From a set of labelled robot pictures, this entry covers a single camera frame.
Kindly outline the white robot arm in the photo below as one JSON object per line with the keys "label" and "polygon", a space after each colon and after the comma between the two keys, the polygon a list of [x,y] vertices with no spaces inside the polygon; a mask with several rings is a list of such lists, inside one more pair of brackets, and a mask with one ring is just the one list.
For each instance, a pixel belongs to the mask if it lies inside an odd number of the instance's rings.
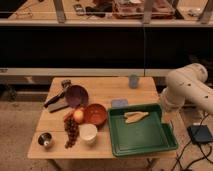
{"label": "white robot arm", "polygon": [[205,85],[207,69],[193,63],[174,69],[165,78],[160,104],[166,112],[179,110],[186,100],[213,116],[213,89]]}

